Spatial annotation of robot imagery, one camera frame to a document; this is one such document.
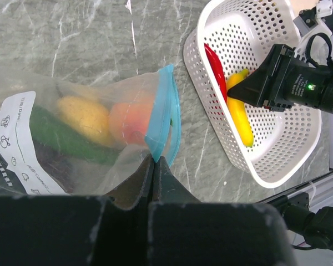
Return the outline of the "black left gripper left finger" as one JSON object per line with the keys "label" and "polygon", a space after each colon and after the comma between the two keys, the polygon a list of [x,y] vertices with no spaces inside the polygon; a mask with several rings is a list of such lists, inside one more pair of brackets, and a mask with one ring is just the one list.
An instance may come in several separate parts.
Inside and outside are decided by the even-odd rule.
{"label": "black left gripper left finger", "polygon": [[146,265],[154,166],[104,196],[1,196],[0,265]]}

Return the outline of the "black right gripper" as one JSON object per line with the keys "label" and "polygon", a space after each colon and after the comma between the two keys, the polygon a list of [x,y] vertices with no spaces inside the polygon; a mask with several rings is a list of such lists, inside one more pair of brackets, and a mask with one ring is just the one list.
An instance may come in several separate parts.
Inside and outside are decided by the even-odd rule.
{"label": "black right gripper", "polygon": [[333,63],[310,67],[294,57],[293,48],[274,44],[262,64],[227,95],[270,111],[298,104],[333,114]]}

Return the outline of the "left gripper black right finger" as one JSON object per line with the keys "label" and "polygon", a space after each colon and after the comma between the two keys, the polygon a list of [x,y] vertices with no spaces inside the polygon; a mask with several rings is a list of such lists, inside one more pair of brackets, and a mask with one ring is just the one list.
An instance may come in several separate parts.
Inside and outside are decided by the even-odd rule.
{"label": "left gripper black right finger", "polygon": [[203,203],[155,164],[148,265],[296,265],[285,223],[262,203]]}

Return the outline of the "yellow banana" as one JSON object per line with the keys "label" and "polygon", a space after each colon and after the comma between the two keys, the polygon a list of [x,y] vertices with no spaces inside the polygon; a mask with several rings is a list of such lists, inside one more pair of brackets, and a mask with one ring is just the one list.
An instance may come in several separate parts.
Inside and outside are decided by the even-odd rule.
{"label": "yellow banana", "polygon": [[[248,75],[248,70],[229,76],[226,81],[226,88],[229,91],[232,87],[243,81]],[[252,147],[254,143],[253,132],[251,130],[248,117],[246,115],[245,105],[242,101],[227,96],[227,107],[233,119],[237,132],[246,147]]]}

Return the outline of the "white perforated plastic basket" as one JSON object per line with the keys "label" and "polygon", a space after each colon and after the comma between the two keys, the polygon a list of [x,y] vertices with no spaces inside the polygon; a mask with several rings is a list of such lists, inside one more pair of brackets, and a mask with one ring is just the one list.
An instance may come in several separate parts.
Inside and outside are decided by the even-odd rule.
{"label": "white perforated plastic basket", "polygon": [[186,68],[227,157],[265,188],[284,184],[310,156],[320,137],[321,112],[300,105],[284,112],[247,105],[254,144],[245,147],[204,47],[216,52],[225,76],[254,71],[273,44],[297,46],[294,17],[289,1],[210,1],[184,46]]}

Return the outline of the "red grape bunch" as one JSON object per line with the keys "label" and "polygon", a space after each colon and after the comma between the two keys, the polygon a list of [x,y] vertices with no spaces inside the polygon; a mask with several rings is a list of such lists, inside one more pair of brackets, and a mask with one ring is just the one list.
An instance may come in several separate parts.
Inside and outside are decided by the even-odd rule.
{"label": "red grape bunch", "polygon": [[71,179],[72,165],[68,159],[58,151],[33,141],[36,158],[42,169],[45,170],[67,193],[75,189],[75,182]]}

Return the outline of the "clear zip top bag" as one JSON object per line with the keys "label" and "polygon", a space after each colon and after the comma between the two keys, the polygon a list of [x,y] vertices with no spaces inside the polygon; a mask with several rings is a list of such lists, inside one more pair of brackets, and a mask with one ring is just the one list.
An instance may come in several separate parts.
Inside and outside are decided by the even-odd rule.
{"label": "clear zip top bag", "polygon": [[0,67],[0,196],[103,195],[180,138],[172,65],[102,88]]}

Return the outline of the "green vegetable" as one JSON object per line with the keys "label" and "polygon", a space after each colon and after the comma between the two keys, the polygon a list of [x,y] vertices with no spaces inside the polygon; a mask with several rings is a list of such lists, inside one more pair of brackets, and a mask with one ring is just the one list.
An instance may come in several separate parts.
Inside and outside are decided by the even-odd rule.
{"label": "green vegetable", "polygon": [[34,141],[65,156],[105,165],[119,156],[116,149],[92,143],[39,105],[32,108],[29,128]]}

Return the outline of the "yellow pear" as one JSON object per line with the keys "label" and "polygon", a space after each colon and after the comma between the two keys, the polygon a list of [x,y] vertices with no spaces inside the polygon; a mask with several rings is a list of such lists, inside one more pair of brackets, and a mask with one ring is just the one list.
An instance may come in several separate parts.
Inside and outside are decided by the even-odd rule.
{"label": "yellow pear", "polygon": [[64,96],[57,101],[59,118],[86,137],[106,147],[115,141],[109,132],[109,110],[100,103],[78,96]]}

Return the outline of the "orange peach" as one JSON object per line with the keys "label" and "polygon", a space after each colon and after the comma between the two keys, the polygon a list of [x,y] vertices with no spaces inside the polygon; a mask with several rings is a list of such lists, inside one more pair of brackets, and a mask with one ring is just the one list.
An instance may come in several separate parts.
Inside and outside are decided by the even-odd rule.
{"label": "orange peach", "polygon": [[146,146],[145,136],[153,107],[152,96],[114,104],[109,114],[109,132],[121,145]]}

